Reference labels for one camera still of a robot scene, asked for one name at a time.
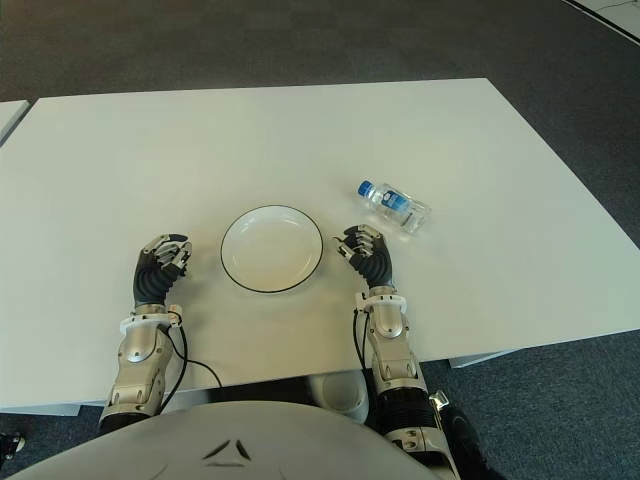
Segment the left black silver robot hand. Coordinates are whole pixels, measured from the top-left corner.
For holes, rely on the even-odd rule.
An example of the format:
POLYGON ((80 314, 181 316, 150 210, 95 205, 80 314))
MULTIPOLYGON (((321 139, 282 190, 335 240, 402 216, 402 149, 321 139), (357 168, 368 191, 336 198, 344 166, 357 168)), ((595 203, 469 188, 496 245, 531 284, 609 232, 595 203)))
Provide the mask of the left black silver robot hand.
POLYGON ((192 255, 189 237, 161 234, 140 251, 133 276, 134 306, 164 305, 175 282, 186 275, 192 255))

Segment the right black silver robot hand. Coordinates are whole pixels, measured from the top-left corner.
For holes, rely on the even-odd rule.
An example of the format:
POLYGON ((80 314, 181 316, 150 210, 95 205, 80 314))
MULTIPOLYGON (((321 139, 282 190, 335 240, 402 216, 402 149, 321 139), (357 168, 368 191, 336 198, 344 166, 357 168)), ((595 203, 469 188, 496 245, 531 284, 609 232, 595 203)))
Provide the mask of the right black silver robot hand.
POLYGON ((393 264, 384 235, 367 224, 347 228, 335 237, 337 252, 369 288, 393 287, 393 264))

